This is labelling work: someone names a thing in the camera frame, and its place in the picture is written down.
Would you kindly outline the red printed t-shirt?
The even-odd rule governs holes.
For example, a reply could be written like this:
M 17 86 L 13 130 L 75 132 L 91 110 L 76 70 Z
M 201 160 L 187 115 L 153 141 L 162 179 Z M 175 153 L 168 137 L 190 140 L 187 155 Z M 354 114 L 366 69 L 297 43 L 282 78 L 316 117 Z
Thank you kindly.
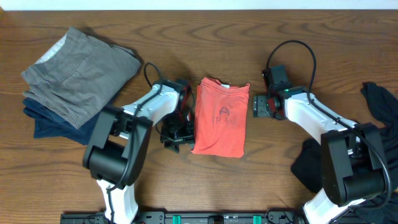
M 197 86 L 193 154 L 244 155 L 250 84 L 222 84 L 205 77 Z

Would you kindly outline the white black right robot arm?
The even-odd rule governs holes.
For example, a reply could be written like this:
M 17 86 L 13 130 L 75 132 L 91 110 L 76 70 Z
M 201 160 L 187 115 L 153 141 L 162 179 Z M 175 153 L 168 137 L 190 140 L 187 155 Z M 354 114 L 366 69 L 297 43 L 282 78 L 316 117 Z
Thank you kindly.
M 321 146 L 322 188 L 293 215 L 294 223 L 333 223 L 355 208 L 387 205 L 392 181 L 375 125 L 341 117 L 303 86 L 271 86 L 253 106 L 255 117 L 287 119 Z

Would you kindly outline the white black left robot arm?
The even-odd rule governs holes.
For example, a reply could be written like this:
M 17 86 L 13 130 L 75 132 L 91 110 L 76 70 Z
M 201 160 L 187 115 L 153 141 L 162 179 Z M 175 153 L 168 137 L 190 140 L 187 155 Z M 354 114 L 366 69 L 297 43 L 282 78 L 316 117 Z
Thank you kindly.
M 106 223 L 132 223 L 138 213 L 134 183 L 146 159 L 152 130 L 162 123 L 160 141 L 173 152 L 195 145 L 194 120 L 186 80 L 159 80 L 130 105 L 103 108 L 83 156 L 106 202 Z

